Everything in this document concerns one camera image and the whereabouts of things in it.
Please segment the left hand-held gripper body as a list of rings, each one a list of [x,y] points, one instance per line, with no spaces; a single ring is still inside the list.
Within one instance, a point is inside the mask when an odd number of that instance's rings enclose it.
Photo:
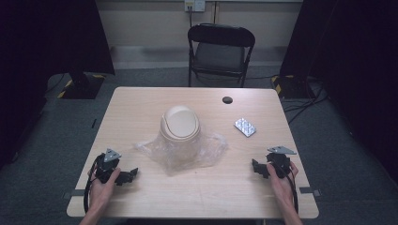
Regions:
[[[121,155],[110,148],[98,156],[95,176],[102,184],[105,184],[109,180],[120,158]]]

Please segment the person's right hand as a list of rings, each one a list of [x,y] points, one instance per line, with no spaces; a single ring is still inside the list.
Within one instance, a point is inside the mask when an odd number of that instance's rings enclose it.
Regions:
[[[295,176],[299,170],[293,162],[290,163],[290,168],[291,173],[287,177],[279,178],[274,167],[271,164],[267,165],[271,187],[280,210],[295,212],[294,194],[291,185],[294,183]]]

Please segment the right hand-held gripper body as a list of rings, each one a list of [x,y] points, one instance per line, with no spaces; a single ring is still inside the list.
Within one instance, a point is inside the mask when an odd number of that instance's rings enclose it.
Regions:
[[[290,158],[288,155],[295,155],[296,152],[281,145],[270,147],[268,151],[267,161],[273,165],[279,178],[285,178],[290,174]]]

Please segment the white wall outlet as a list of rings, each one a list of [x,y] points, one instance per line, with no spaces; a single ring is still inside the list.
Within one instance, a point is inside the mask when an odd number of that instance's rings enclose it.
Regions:
[[[184,0],[184,10],[186,12],[204,12],[206,0]]]

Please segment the black folding chair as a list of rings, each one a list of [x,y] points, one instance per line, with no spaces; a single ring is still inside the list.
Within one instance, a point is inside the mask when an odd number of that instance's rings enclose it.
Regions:
[[[191,75],[233,77],[244,86],[255,44],[254,34],[244,27],[200,23],[188,31],[189,86]]]

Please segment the black curtain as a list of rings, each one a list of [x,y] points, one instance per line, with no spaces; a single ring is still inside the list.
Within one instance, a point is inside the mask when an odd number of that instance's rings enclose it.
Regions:
[[[61,73],[115,72],[96,0],[0,0],[0,169]]]
[[[398,0],[303,0],[280,74],[323,81],[398,184]]]

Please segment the clear plastic bag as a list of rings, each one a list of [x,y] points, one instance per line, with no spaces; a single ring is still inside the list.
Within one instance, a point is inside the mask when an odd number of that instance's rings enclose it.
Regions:
[[[135,148],[158,163],[168,175],[211,167],[228,148],[226,139],[217,133],[200,131],[191,140],[174,142],[161,133],[152,141],[139,142]]]

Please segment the silver blister pack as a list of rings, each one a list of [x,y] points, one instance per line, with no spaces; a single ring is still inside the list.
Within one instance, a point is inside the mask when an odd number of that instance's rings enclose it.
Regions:
[[[251,137],[256,131],[256,128],[245,118],[239,118],[234,126],[247,138]]]

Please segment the grey table edge bracket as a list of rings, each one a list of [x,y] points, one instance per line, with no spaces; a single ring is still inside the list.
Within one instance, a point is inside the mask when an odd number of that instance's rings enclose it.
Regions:
[[[65,192],[63,194],[63,199],[70,200],[70,198],[74,196],[84,196],[84,189],[73,189],[69,192]]]
[[[319,197],[322,195],[320,189],[313,189],[311,187],[300,187],[299,192],[301,194],[313,194],[315,197]]]

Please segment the person's left hand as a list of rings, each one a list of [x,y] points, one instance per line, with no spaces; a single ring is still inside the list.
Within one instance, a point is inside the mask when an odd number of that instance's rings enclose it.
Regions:
[[[99,179],[92,181],[89,193],[89,212],[103,212],[115,188],[115,180],[119,176],[121,170],[116,168],[106,183],[101,183]]]

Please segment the stand base with striped tape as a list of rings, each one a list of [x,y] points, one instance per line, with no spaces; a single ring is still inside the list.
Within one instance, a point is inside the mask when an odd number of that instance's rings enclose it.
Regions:
[[[271,78],[271,84],[279,98],[282,99],[315,98],[308,81],[302,80],[297,76],[276,75]]]
[[[57,96],[63,99],[95,99],[105,75],[72,73],[71,79]]]

